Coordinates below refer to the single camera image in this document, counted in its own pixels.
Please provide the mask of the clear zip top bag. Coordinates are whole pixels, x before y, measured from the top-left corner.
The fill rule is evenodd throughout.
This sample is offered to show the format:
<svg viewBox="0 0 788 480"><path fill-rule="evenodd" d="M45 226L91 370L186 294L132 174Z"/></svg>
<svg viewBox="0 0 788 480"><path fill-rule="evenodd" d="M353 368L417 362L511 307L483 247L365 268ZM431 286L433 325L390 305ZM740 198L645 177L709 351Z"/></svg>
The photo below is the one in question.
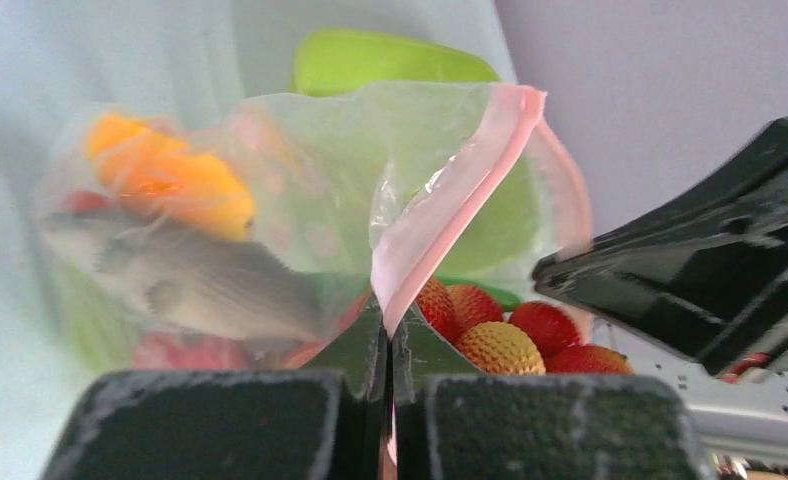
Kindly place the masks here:
<svg viewBox="0 0 788 480"><path fill-rule="evenodd" d="M375 298L386 331L401 316L516 164L532 177L540 227L532 252L471 276L529 297L529 273L563 248L592 239L585 183L544 117L546 94L505 83L381 81L311 97L281 93L242 102L214 127L190 132L164 117L106 107L61 137L39 184L34 225L55 285L63 338L98 372L135 368L295 368L332 343ZM234 340L150 320L54 253L38 221L70 192L109 197L85 156L96 121L141 119L224 160L256 204L258 242L315 286L323 337L310 342Z"/></svg>

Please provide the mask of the yellow orange mango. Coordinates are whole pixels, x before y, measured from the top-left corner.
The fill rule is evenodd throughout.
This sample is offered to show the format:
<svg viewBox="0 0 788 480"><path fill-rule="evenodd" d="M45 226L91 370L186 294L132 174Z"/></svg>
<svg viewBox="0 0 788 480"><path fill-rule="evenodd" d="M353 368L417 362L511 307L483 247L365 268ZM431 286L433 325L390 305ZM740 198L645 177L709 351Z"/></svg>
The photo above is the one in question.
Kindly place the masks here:
<svg viewBox="0 0 788 480"><path fill-rule="evenodd" d="M101 116L86 139L97 181L146 217L166 215L219 239L249 238L254 197L229 165L141 119Z"/></svg>

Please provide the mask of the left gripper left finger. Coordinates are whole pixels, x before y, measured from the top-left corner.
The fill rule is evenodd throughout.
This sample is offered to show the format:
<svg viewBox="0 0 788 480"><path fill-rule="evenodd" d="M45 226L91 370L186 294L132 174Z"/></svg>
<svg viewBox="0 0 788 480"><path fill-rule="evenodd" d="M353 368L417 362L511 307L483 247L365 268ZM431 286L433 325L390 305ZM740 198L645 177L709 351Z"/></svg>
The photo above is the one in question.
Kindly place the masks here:
<svg viewBox="0 0 788 480"><path fill-rule="evenodd" d="M296 370L117 371L75 404L45 479L377 479L388 340L374 298Z"/></svg>

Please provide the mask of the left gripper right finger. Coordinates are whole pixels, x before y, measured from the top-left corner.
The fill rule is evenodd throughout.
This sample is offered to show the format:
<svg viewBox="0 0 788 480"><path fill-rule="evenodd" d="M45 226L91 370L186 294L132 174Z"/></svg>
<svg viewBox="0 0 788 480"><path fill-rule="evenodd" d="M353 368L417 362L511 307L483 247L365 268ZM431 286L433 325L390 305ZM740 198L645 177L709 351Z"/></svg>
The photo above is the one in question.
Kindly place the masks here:
<svg viewBox="0 0 788 480"><path fill-rule="evenodd" d="M409 310L391 341L402 479L713 479L683 401L622 375L487 375Z"/></svg>

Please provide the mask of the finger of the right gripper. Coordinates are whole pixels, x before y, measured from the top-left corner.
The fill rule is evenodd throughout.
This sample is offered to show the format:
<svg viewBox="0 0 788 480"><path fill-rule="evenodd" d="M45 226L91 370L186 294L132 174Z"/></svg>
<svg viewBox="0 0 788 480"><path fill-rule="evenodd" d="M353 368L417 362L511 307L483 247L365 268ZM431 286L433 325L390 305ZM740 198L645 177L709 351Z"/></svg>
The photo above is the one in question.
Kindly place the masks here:
<svg viewBox="0 0 788 480"><path fill-rule="evenodd" d="M586 252L540 260L532 278L711 375L788 370L788 117Z"/></svg>

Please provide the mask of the grey toy fish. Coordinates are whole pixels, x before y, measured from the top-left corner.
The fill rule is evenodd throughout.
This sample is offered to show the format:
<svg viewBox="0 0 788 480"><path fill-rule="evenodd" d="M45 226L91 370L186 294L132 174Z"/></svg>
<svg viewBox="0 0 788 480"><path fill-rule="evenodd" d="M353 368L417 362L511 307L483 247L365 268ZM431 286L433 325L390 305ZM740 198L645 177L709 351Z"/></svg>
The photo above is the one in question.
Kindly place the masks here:
<svg viewBox="0 0 788 480"><path fill-rule="evenodd" d="M258 242L114 210L51 213L38 227L54 253L150 320L234 340L300 343L325 332L313 283Z"/></svg>

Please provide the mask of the red chili pepper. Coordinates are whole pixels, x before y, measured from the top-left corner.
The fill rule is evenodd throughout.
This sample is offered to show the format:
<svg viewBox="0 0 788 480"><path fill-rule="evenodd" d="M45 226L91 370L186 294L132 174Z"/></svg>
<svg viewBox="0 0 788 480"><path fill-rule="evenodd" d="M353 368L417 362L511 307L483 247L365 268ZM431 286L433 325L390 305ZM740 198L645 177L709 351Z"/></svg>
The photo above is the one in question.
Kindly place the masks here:
<svg viewBox="0 0 788 480"><path fill-rule="evenodd" d="M59 210L69 214L81 214L113 208L115 203L107 196L93 191L79 190L68 193L60 203Z"/></svg>

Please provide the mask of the green plastic bin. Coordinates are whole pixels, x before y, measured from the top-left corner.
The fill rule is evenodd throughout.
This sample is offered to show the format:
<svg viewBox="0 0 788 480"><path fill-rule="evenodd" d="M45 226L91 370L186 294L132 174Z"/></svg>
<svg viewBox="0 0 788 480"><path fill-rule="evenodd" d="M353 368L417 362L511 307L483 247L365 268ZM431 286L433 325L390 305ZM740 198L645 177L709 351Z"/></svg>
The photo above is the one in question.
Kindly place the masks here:
<svg viewBox="0 0 788 480"><path fill-rule="evenodd" d="M345 94L383 80L498 82L478 56L413 37L344 28L321 29L297 47L290 91L313 97ZM519 161L451 248L438 271L466 277L491 270L535 246L538 199Z"/></svg>

